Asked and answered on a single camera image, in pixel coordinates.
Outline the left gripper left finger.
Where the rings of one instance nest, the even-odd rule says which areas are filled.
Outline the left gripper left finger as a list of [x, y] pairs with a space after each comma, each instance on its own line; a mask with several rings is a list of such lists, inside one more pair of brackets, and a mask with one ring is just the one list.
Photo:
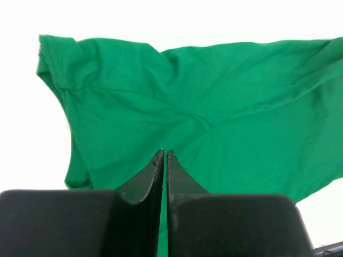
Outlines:
[[156, 256], [164, 152], [114, 190], [1, 193], [1, 256]]

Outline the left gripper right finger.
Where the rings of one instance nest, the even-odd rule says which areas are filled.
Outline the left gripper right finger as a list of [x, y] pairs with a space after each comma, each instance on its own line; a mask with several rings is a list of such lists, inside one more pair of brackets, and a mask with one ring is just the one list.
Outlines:
[[170, 256], [312, 256], [295, 204], [277, 194], [211, 194], [167, 153]]

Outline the green t shirt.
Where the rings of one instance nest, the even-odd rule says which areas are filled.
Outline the green t shirt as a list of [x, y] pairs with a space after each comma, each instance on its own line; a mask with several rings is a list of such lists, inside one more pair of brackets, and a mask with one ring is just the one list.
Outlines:
[[39, 36], [71, 131], [69, 189], [113, 189], [159, 150], [211, 193], [299, 202], [342, 177], [342, 38], [159, 52]]

